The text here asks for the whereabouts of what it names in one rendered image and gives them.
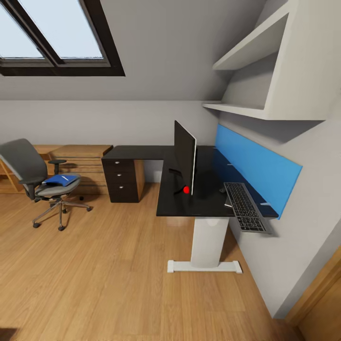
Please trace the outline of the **keyboard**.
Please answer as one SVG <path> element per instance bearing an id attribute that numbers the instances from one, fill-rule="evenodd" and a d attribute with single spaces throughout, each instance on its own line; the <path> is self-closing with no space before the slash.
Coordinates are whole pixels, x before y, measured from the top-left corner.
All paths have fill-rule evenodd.
<path id="1" fill-rule="evenodd" d="M 241 232 L 272 234 L 244 183 L 224 182 Z"/>

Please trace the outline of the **folder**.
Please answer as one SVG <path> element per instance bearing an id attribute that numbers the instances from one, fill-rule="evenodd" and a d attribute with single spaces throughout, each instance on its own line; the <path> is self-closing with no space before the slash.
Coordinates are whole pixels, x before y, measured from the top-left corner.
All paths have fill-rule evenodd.
<path id="1" fill-rule="evenodd" d="M 55 175 L 47 180 L 45 180 L 43 185 L 52 185 L 52 186 L 67 186 L 74 180 L 76 180 L 77 176 L 70 175 Z"/>

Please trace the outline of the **monitor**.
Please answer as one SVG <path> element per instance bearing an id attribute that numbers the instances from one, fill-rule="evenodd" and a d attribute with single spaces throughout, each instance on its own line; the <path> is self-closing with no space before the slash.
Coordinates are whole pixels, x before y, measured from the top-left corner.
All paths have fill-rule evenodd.
<path id="1" fill-rule="evenodd" d="M 196 175 L 197 148 L 196 138 L 185 129 L 178 121 L 174 121 L 174 154 L 176 156 L 180 171 L 169 169 L 183 176 L 185 186 L 174 192 L 176 195 L 182 190 L 189 195 L 193 193 L 193 181 Z"/>

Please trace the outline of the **swivel chair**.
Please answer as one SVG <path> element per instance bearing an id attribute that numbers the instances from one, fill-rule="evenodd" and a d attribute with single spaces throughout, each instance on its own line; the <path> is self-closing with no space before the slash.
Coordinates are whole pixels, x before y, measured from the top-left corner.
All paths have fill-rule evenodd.
<path id="1" fill-rule="evenodd" d="M 47 165 L 40 154 L 35 150 L 32 144 L 25 139 L 16 139 L 10 142 L 0 144 L 0 158 L 10 168 L 10 170 L 19 179 L 19 184 L 23 184 L 27 197 L 32 203 L 37 203 L 40 200 L 50 201 L 50 209 L 46 210 L 37 219 L 33 220 L 33 227 L 36 229 L 40 224 L 35 223 L 36 220 L 51 212 L 60 206 L 60 231 L 64 229 L 62 225 L 62 213 L 66 213 L 65 205 L 70 206 L 84 206 L 87 211 L 91 208 L 88 205 L 70 203 L 69 201 L 80 197 L 74 196 L 62 200 L 62 197 L 69 196 L 70 192 L 74 190 L 81 181 L 81 176 L 78 173 L 64 173 L 61 175 L 77 176 L 78 178 L 68 184 L 67 186 L 52 186 L 43 185 L 47 180 L 48 172 Z M 66 160 L 51 160 L 50 164 L 54 164 L 54 175 L 59 175 L 59 163 L 67 162 Z"/>

